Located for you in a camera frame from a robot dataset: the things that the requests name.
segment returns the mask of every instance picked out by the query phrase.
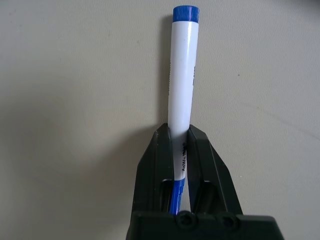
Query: marker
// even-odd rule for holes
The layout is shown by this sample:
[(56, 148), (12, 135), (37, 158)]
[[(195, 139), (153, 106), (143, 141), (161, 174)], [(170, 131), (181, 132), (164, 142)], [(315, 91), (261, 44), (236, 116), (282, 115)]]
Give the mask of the marker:
[(174, 185), (170, 212), (180, 210), (187, 165), (187, 133), (190, 126), (196, 69), (199, 9), (177, 6), (173, 9), (171, 31), (168, 127), (172, 140)]

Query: blue marker cap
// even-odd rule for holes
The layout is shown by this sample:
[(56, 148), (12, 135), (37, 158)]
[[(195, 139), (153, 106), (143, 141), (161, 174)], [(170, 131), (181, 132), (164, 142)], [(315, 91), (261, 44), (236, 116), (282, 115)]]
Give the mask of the blue marker cap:
[(176, 6), (173, 9), (173, 22), (189, 21), (197, 23), (199, 20), (199, 8), (196, 6)]

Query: white marker barrel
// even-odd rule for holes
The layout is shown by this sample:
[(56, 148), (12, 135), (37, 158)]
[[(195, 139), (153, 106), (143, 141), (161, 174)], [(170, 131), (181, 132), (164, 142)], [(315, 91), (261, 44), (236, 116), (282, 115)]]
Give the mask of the white marker barrel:
[(170, 212), (177, 214), (184, 189), (187, 164), (187, 133), (196, 69), (199, 9), (177, 6), (173, 9), (171, 32), (168, 127), (172, 140), (174, 187)]

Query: black plastic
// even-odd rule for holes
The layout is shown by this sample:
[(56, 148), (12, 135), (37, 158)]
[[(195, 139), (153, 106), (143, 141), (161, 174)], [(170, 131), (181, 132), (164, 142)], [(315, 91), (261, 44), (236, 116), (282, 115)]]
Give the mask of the black plastic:
[(191, 212), (169, 213), (173, 153), (163, 124), (137, 168), (127, 240), (284, 240), (273, 217), (242, 214), (227, 166), (192, 125), (186, 150)]

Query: white wall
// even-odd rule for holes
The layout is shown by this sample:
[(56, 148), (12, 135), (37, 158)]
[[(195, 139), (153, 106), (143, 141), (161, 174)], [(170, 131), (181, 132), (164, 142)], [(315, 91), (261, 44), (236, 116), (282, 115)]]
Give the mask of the white wall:
[(0, 239), (125, 238), (137, 163), (167, 120), (180, 4), (200, 8), (191, 122), (244, 213), (320, 239), (312, 0), (1, 0)]

